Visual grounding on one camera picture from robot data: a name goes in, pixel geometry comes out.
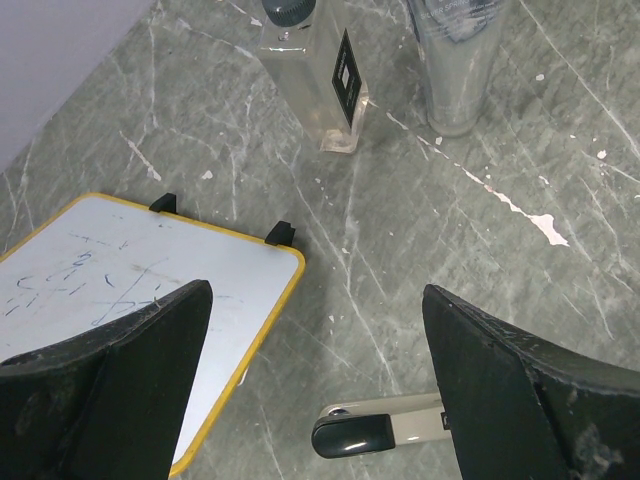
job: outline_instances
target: yellow border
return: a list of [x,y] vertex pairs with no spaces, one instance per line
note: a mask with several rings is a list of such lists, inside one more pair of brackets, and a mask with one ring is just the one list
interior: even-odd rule
[[[123,205],[139,208],[141,210],[148,210],[148,208],[149,208],[149,207],[146,207],[144,205],[140,205],[138,203],[129,202],[127,200],[122,200],[122,199],[119,199],[119,198],[116,198],[116,197],[112,197],[110,195],[104,195],[102,193],[87,193],[87,194],[81,195],[80,197],[78,197],[74,201],[72,201],[69,205],[67,205],[62,210],[60,210],[60,212],[58,212],[57,215],[54,215],[53,217],[51,217],[44,225],[42,225],[38,229],[36,229],[33,232],[31,232],[24,240],[22,240],[15,247],[10,249],[7,253],[2,255],[2,257],[0,258],[0,262],[3,262],[7,257],[9,257],[9,255],[15,253],[16,250],[18,250],[21,246],[23,246],[25,243],[27,243],[29,240],[31,240],[33,237],[35,237],[38,233],[40,233],[42,230],[44,230],[48,225],[53,223],[63,213],[65,213],[66,211],[70,210],[74,205],[76,205],[77,203],[80,203],[82,200],[85,200],[85,199],[91,198],[91,197],[102,198],[104,200],[109,200],[109,201],[112,201],[112,202],[121,203]],[[248,240],[250,242],[259,243],[259,244],[264,245],[264,240],[263,239],[256,238],[256,237],[251,237],[249,235],[245,235],[244,233],[234,232],[232,230],[227,230],[226,228],[217,227],[215,225],[210,225],[208,223],[199,222],[198,220],[192,220],[190,218],[185,218],[185,217],[182,217],[180,215],[174,215],[172,213],[162,212],[160,215],[166,215],[167,217],[171,217],[171,218],[174,218],[176,220],[179,220],[179,221],[182,221],[182,222],[185,222],[185,223],[190,223],[190,224],[195,225],[197,227],[207,228],[209,230],[214,230],[216,232],[220,232],[220,233],[225,233],[227,235],[231,235],[232,237],[241,238],[243,240]],[[298,259],[298,268],[296,269],[296,272],[293,275],[293,277],[291,278],[291,280],[289,280],[289,283],[287,284],[287,287],[282,292],[282,295],[280,295],[280,298],[278,299],[278,301],[276,302],[275,306],[273,307],[273,310],[271,310],[271,313],[269,314],[269,316],[265,320],[264,324],[262,325],[262,328],[258,332],[258,335],[253,340],[253,342],[251,343],[251,346],[247,350],[247,353],[245,353],[244,357],[242,357],[242,360],[240,361],[240,364],[238,365],[236,370],[233,372],[233,375],[231,375],[231,378],[229,379],[229,382],[224,387],[224,390],[222,391],[222,393],[218,397],[218,400],[216,401],[216,403],[213,405],[213,408],[209,412],[209,415],[207,415],[207,418],[205,419],[204,423],[202,424],[202,426],[200,426],[200,429],[198,430],[198,433],[196,433],[196,436],[193,438],[191,444],[187,448],[187,451],[185,452],[185,454],[182,456],[182,458],[180,460],[178,460],[176,463],[174,463],[171,466],[171,471],[169,472],[169,476],[170,477],[172,477],[174,475],[178,475],[178,474],[184,472],[187,469],[187,467],[191,464],[191,462],[193,461],[196,453],[198,452],[198,450],[202,446],[202,443],[204,442],[205,438],[209,434],[209,431],[211,430],[211,428],[213,427],[214,423],[216,422],[216,419],[218,418],[218,415],[220,414],[220,412],[222,411],[222,409],[224,408],[226,403],[231,398],[231,394],[233,393],[233,390],[236,388],[236,385],[238,385],[238,383],[240,382],[240,379],[241,379],[242,375],[244,374],[245,370],[249,367],[249,363],[251,362],[251,359],[253,358],[253,356],[256,354],[256,352],[260,348],[260,345],[262,345],[262,342],[264,341],[265,337],[267,336],[267,334],[271,330],[271,327],[273,327],[273,324],[275,323],[276,319],[278,318],[278,316],[282,312],[282,309],[284,308],[285,304],[289,300],[289,297],[293,293],[293,290],[295,289],[296,285],[300,281],[300,278],[302,277],[302,274],[303,274],[305,266],[306,266],[306,262],[305,262],[305,259],[304,259],[304,256],[302,255],[302,253],[299,252],[298,250],[296,250],[295,248],[291,248],[291,247],[278,246],[278,247],[273,247],[273,248],[279,248],[280,250],[285,250],[285,251],[295,255],[296,258]]]

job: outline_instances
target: gray marble surface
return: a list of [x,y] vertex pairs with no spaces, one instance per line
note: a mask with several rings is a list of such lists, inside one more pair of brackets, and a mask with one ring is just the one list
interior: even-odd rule
[[183,480],[459,478],[451,442],[343,461],[309,442],[325,404],[435,390],[427,283],[640,369],[640,3],[516,0],[486,112],[441,153],[404,4],[349,10],[375,104],[353,156],[316,152],[250,53],[257,1],[163,0],[0,180],[2,250],[88,191],[298,228],[305,277]]

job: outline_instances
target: bottle label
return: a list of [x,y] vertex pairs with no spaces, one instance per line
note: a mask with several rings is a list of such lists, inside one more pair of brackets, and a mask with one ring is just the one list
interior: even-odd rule
[[351,127],[353,123],[353,115],[358,104],[360,96],[360,88],[362,87],[362,79],[358,72],[356,59],[353,56],[349,34],[344,31],[342,43],[338,51],[338,59],[336,60],[336,68],[333,71],[333,88],[336,90],[342,110],[347,117],[347,122]]

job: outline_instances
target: black bottle cap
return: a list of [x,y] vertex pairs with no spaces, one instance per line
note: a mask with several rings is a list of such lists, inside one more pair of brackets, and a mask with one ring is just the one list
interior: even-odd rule
[[262,0],[269,20],[278,27],[299,24],[316,8],[316,0]]

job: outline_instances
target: small whiteboard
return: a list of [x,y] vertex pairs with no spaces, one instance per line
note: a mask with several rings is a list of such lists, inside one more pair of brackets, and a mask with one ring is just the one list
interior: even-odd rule
[[85,195],[2,258],[0,362],[111,322],[191,280],[208,280],[213,309],[175,475],[204,441],[304,266],[292,248]]

